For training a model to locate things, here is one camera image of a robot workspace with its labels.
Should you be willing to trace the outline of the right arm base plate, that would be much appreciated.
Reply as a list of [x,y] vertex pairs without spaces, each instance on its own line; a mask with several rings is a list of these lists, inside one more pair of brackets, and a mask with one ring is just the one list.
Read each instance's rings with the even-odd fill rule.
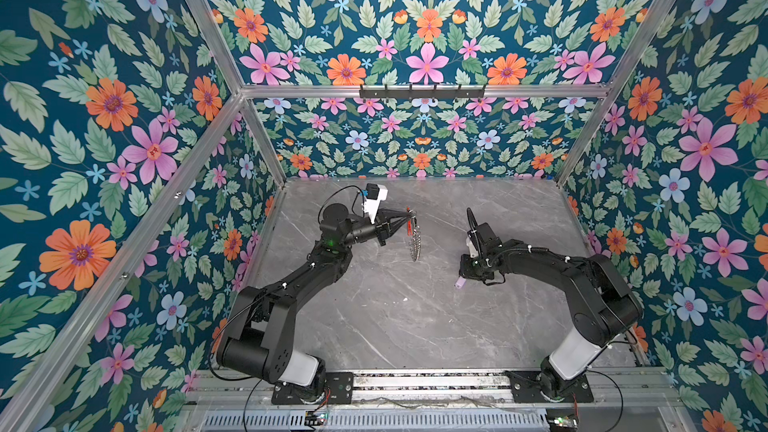
[[593,403],[594,395],[584,374],[563,380],[555,372],[507,370],[516,403]]

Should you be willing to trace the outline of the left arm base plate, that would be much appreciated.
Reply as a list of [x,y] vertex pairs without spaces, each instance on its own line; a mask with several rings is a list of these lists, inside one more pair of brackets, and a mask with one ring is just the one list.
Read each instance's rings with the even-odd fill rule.
[[308,386],[280,382],[274,386],[272,405],[348,405],[352,402],[352,372],[321,372]]

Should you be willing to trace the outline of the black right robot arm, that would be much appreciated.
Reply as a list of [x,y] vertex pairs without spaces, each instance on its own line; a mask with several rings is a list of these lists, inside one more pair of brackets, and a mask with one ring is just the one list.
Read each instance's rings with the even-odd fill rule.
[[564,294],[572,327],[541,362],[536,387],[548,400],[565,398],[611,342],[643,317],[643,306],[604,255],[570,256],[521,240],[503,241],[471,209],[467,219],[469,252],[461,257],[461,279],[496,286],[508,275],[522,275]]

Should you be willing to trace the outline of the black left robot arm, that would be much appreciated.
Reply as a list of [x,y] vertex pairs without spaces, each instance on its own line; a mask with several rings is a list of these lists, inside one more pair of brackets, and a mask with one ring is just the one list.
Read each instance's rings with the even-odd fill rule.
[[341,203],[322,211],[320,238],[305,262],[288,276],[261,288],[243,288],[214,347],[215,363],[269,384],[304,389],[325,387],[324,361],[294,347],[299,311],[338,282],[353,258],[353,246],[380,245],[416,219],[412,210],[379,209],[374,217],[352,213]]

